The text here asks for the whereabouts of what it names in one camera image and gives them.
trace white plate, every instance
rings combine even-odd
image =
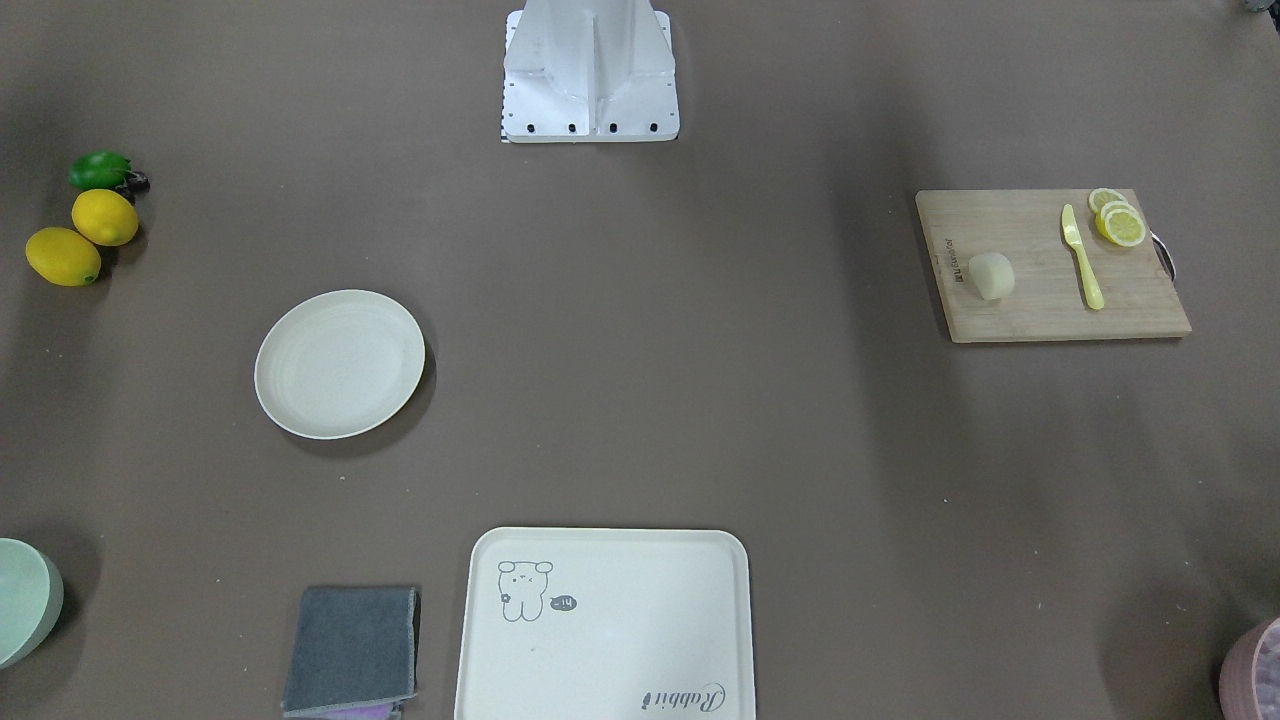
[[[276,425],[337,439],[394,415],[425,365],[426,342],[408,310],[385,295],[338,290],[289,310],[266,333],[253,388]]]
[[[719,530],[489,530],[453,716],[754,720],[746,551]]]

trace gray towel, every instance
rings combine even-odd
[[[285,717],[390,717],[413,697],[416,588],[307,588]]]

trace peeled white vegetable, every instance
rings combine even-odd
[[[1014,266],[1000,252],[983,252],[969,259],[969,279],[983,300],[1000,300],[1014,292]]]

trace bowl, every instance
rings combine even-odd
[[[1226,720],[1280,717],[1280,619],[1257,625],[1231,646],[1217,688]]]
[[[27,656],[63,611],[63,577],[29,544],[0,538],[0,669]]]

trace white metal bracket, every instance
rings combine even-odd
[[[507,17],[503,69],[503,142],[680,132],[671,18],[649,0],[529,0]]]

